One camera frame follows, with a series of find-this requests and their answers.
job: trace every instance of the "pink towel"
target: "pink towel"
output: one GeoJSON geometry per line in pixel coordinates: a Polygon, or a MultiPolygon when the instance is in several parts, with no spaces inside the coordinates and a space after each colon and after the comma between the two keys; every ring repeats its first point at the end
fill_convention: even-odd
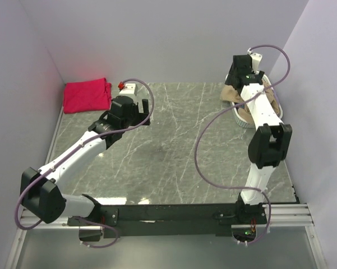
{"type": "Polygon", "coordinates": [[[63,94],[65,114],[108,110],[111,106],[111,83],[106,78],[66,84],[63,94]]]}

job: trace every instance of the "folded cloth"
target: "folded cloth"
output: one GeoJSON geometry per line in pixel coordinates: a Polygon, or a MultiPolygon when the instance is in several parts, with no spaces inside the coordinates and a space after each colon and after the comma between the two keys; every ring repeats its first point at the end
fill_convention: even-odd
{"type": "Polygon", "coordinates": [[[106,78],[66,84],[63,93],[65,114],[108,110],[111,106],[111,83],[106,78]]]}
{"type": "MultiPolygon", "coordinates": [[[[268,87],[269,84],[263,81],[264,87],[268,87]]],[[[273,108],[274,112],[279,115],[280,114],[280,109],[279,105],[276,102],[274,98],[274,93],[271,88],[267,89],[265,91],[265,94],[268,98],[268,101],[271,104],[271,107],[273,108]]],[[[220,99],[222,101],[230,101],[234,103],[242,103],[244,100],[240,97],[239,93],[235,90],[235,88],[232,85],[224,85],[224,88],[222,89],[222,92],[220,94],[220,99]]],[[[247,105],[244,105],[240,108],[237,109],[238,114],[249,124],[254,124],[253,117],[249,111],[249,108],[247,105]]]]}

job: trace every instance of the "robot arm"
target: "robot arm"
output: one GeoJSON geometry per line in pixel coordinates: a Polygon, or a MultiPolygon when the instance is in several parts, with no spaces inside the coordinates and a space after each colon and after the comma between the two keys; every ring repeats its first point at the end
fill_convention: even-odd
{"type": "MultiPolygon", "coordinates": [[[[264,191],[270,176],[287,155],[292,128],[280,120],[268,101],[262,83],[264,73],[257,70],[261,58],[257,53],[233,56],[225,84],[232,85],[244,101],[261,92],[246,104],[256,127],[256,133],[248,147],[251,168],[246,187],[264,191]]],[[[253,190],[243,190],[241,197],[249,205],[258,205],[264,201],[263,195],[253,190]]]]}
{"type": "Polygon", "coordinates": [[[104,137],[99,137],[100,134],[138,125],[149,115],[148,100],[142,100],[144,112],[140,113],[136,96],[136,85],[127,84],[120,91],[120,95],[112,100],[110,110],[104,112],[67,151],[38,171],[33,168],[26,169],[21,177],[21,193],[33,180],[62,162],[50,173],[49,178],[43,178],[29,190],[22,200],[22,205],[46,223],[51,223],[59,217],[89,217],[94,214],[97,211],[95,208],[100,204],[92,197],[85,194],[66,195],[62,194],[62,191],[75,172],[111,147],[122,137],[123,132],[104,137]]]}

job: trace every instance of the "basket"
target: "basket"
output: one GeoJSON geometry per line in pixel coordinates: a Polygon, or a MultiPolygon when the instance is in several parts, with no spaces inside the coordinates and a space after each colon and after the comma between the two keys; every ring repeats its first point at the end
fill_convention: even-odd
{"type": "MultiPolygon", "coordinates": [[[[270,80],[269,78],[267,77],[267,75],[263,75],[263,78],[262,80],[265,82],[265,83],[268,83],[269,85],[271,85],[270,83],[270,80]]],[[[238,110],[237,109],[232,109],[232,112],[233,112],[233,115],[234,115],[234,119],[236,120],[236,123],[243,127],[243,128],[255,128],[255,125],[254,124],[250,124],[250,123],[247,123],[241,116],[239,116],[238,114],[238,110]]],[[[279,115],[278,117],[281,119],[283,117],[283,110],[281,109],[281,106],[279,104],[279,115]]]]}

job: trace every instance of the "floor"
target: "floor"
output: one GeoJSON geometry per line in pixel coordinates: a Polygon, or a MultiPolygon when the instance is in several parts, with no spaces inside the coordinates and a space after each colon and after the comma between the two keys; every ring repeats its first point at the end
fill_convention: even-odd
{"type": "MultiPolygon", "coordinates": [[[[228,107],[219,100],[223,84],[154,83],[151,126],[127,132],[105,153],[82,167],[66,194],[82,193],[107,204],[230,203],[238,191],[214,188],[200,178],[193,162],[198,134],[213,116],[228,107]]],[[[143,87],[140,98],[149,98],[143,87]]],[[[50,159],[75,143],[102,112],[63,114],[50,159]]],[[[232,112],[222,115],[202,138],[198,163],[219,184],[244,186],[254,129],[239,127],[232,112]]],[[[295,202],[285,163],[272,175],[267,195],[272,202],[295,202]]]]}

